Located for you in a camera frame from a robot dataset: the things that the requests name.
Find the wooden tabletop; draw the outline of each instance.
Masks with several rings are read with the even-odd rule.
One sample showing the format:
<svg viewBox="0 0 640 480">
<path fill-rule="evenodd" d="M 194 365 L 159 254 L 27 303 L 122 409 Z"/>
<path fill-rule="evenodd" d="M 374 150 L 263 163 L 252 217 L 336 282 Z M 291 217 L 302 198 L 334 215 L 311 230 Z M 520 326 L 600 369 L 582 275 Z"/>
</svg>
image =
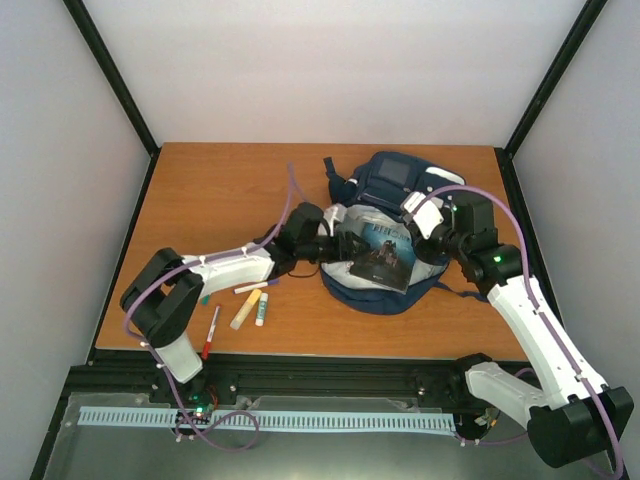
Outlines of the wooden tabletop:
<svg viewBox="0 0 640 480">
<path fill-rule="evenodd" d="M 332 156 L 338 173 L 348 176 L 380 150 L 417 155 L 453 170 L 470 185 L 506 200 L 493 148 L 426 145 L 328 144 L 191 144 L 162 148 L 140 217 L 116 283 L 96 347 L 140 348 L 122 331 L 120 296 L 160 248 L 181 255 L 206 254 L 244 245 L 273 225 L 284 206 L 287 162 L 309 200 L 330 204 L 322 159 Z M 496 213 L 500 239 L 516 243 L 513 227 Z M 296 274 L 312 273 L 302 263 Z M 452 263 L 442 281 L 457 291 L 472 289 Z M 212 352 L 303 354 L 392 358 L 457 358 L 484 352 L 499 360 L 525 359 L 507 324 L 487 304 L 431 290 L 401 315 L 356 312 L 325 290 L 320 275 L 281 278 L 268 287 L 269 306 L 263 327 L 255 313 L 238 330 L 229 323 L 246 295 L 216 293 L 198 305 L 188 327 L 200 349 L 214 305 L 222 305 Z"/>
</svg>

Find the black frame bar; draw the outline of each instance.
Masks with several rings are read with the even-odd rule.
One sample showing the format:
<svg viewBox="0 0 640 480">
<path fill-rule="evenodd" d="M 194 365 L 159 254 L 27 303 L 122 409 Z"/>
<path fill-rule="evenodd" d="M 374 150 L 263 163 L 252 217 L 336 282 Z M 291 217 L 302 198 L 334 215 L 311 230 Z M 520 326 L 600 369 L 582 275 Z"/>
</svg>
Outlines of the black frame bar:
<svg viewBox="0 0 640 480">
<path fill-rule="evenodd" d="M 34 465 L 31 480 L 44 478 L 71 393 L 149 393 L 152 383 L 157 381 L 159 374 L 153 359 L 149 358 L 146 352 L 96 350 L 95 341 L 157 164 L 160 148 L 153 139 L 84 3 L 82 0 L 63 0 L 63 2 L 151 159 L 100 316 L 88 362 L 86 365 L 70 369 Z M 529 247 L 529 261 L 558 318 L 558 306 L 518 182 L 513 158 L 606 2 L 607 0 L 586 1 L 507 146 L 504 149 L 495 149 L 510 207 L 522 226 L 525 241 Z M 527 365 L 523 362 L 499 363 L 509 372 Z M 234 384 L 237 383 L 236 394 L 405 397 L 417 398 L 426 407 L 440 405 L 445 411 L 461 411 L 458 407 L 453 408 L 447 404 L 446 394 L 443 395 L 439 389 L 443 379 L 450 374 L 451 365 L 452 362 L 447 360 L 213 355 L 205 369 L 215 369 L 214 373 L 223 377 L 231 376 Z M 433 388 L 430 394 L 420 398 L 417 392 L 420 385 L 432 385 L 438 388 Z M 468 406 L 469 410 L 478 408 L 484 408 L 482 401 Z"/>
</svg>

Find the book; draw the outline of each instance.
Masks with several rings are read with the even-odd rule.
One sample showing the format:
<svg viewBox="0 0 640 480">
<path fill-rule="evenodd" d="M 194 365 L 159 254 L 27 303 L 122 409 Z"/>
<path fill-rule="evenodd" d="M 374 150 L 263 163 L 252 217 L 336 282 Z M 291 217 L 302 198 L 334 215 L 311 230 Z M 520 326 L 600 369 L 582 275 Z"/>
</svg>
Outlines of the book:
<svg viewBox="0 0 640 480">
<path fill-rule="evenodd" d="M 371 250 L 353 261 L 349 273 L 407 293 L 416 256 L 406 228 L 364 222 L 360 236 L 369 243 Z"/>
</svg>

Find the wall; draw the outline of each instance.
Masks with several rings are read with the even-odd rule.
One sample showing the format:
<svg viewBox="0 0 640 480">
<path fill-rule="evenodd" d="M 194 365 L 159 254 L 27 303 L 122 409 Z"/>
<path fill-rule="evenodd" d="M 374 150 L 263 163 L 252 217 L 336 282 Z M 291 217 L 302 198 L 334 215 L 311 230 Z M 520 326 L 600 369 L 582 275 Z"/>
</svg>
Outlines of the wall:
<svg viewBox="0 0 640 480">
<path fill-rule="evenodd" d="M 504 145 L 584 0 L 87 0 L 158 141 Z"/>
<path fill-rule="evenodd" d="M 84 363 L 148 157 L 60 1 L 0 3 L 0 478 Z"/>
<path fill-rule="evenodd" d="M 515 159 L 567 330 L 640 402 L 640 3 L 609 2 Z M 623 437 L 640 476 L 640 412 Z"/>
</svg>

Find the red marker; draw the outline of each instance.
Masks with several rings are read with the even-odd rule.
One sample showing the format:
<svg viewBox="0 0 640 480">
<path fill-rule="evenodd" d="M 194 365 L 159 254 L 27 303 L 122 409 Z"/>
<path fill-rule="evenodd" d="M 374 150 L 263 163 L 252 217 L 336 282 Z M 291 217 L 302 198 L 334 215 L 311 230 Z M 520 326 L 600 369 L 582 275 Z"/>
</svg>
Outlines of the red marker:
<svg viewBox="0 0 640 480">
<path fill-rule="evenodd" d="M 216 330 L 216 323 L 218 322 L 218 314 L 220 313 L 220 305 L 216 305 L 216 311 L 213 312 L 213 319 L 211 320 L 211 328 L 209 328 L 209 334 L 207 335 L 207 341 L 202 347 L 202 359 L 206 360 L 209 356 L 209 348 L 211 348 L 211 340 L 213 339 L 213 332 Z"/>
</svg>

